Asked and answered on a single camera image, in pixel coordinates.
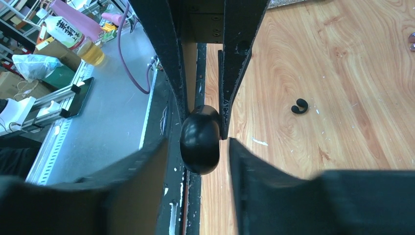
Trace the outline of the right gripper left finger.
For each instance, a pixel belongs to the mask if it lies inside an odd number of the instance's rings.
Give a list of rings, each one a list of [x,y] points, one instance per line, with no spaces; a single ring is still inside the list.
[[[3,235],[153,235],[168,157],[166,139],[72,183],[0,179]]]

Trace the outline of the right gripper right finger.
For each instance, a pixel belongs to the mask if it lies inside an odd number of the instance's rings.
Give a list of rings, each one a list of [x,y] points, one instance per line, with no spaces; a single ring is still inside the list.
[[[229,142],[233,201],[240,235],[412,235],[415,173],[327,170],[291,176]]]

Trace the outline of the black earbud charging case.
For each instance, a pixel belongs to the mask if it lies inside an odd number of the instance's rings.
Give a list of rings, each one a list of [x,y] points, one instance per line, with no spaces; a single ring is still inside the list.
[[[180,133],[180,152],[186,169],[206,175],[220,159],[220,118],[212,106],[196,107],[184,120]]]

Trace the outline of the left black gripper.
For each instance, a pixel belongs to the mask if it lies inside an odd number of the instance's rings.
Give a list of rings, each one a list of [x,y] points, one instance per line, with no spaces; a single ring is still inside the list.
[[[180,20],[182,0],[131,0],[133,11],[158,56],[174,95],[180,120],[188,116]],[[252,56],[268,0],[185,0],[194,40],[221,44],[219,114],[221,139],[228,138],[232,105]]]

